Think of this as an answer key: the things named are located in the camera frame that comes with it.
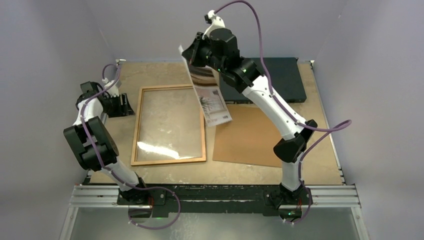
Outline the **glossy plant photo print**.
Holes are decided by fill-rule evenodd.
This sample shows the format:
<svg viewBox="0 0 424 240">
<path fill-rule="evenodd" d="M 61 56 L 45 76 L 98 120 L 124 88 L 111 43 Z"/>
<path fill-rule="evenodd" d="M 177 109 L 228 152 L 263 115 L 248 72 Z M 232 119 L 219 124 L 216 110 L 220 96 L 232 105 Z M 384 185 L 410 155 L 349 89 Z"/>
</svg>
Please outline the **glossy plant photo print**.
<svg viewBox="0 0 424 240">
<path fill-rule="evenodd" d="M 189 64 L 186 57 L 182 57 L 182 60 L 198 98 L 206 125 L 213 127 L 231 122 L 233 119 L 215 78 L 214 70 L 208 66 L 193 66 Z"/>
</svg>

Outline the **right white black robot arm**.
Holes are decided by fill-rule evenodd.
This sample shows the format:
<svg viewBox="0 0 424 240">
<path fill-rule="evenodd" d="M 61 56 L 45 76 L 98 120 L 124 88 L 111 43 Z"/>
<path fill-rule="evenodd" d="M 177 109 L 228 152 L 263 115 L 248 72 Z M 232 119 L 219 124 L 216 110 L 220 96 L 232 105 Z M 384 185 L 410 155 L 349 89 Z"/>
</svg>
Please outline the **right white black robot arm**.
<svg viewBox="0 0 424 240">
<path fill-rule="evenodd" d="M 237 37 L 227 28 L 218 28 L 206 35 L 198 32 L 188 48 L 178 51 L 189 70 L 208 67 L 217 71 L 224 82 L 241 93 L 271 120 L 281 135 L 273 147 L 282 162 L 280 183 L 282 200 L 288 204 L 300 198 L 303 189 L 301 158 L 317 123 L 297 118 L 265 75 L 264 68 L 240 55 Z"/>
</svg>

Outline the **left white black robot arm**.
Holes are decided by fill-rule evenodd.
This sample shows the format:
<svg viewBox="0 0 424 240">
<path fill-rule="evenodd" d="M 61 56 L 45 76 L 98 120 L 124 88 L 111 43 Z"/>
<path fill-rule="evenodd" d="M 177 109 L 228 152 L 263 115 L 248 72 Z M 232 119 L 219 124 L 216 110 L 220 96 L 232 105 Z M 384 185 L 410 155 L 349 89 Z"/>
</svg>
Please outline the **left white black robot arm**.
<svg viewBox="0 0 424 240">
<path fill-rule="evenodd" d="M 119 150 L 105 127 L 108 118 L 134 115 L 128 97 L 119 93 L 113 83 L 101 86 L 87 81 L 80 85 L 82 94 L 75 104 L 78 114 L 63 135 L 76 160 L 84 170 L 101 172 L 119 187 L 119 199 L 128 204 L 142 205 L 150 198 L 141 177 L 119 159 Z"/>
</svg>

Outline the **brown cardboard backing board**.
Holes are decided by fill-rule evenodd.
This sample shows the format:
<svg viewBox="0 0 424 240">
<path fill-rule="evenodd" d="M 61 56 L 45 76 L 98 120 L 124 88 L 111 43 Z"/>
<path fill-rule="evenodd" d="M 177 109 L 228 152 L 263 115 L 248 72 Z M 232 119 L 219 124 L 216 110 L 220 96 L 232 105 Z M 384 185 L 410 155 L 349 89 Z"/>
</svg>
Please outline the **brown cardboard backing board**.
<svg viewBox="0 0 424 240">
<path fill-rule="evenodd" d="M 282 136 L 272 121 L 252 104 L 229 104 L 227 108 L 232 121 L 216 126 L 212 159 L 281 168 L 273 148 Z"/>
</svg>

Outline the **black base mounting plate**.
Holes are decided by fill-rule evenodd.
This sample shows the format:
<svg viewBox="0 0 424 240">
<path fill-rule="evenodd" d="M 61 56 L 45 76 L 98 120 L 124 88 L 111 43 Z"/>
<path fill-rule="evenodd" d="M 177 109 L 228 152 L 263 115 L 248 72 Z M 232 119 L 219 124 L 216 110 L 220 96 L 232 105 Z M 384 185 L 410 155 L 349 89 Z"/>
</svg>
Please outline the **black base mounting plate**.
<svg viewBox="0 0 424 240">
<path fill-rule="evenodd" d="M 300 218 L 312 204 L 309 188 L 295 191 L 281 184 L 149 184 L 148 190 L 118 192 L 117 205 L 147 206 L 154 218 L 170 213 L 261 214 Z"/>
</svg>

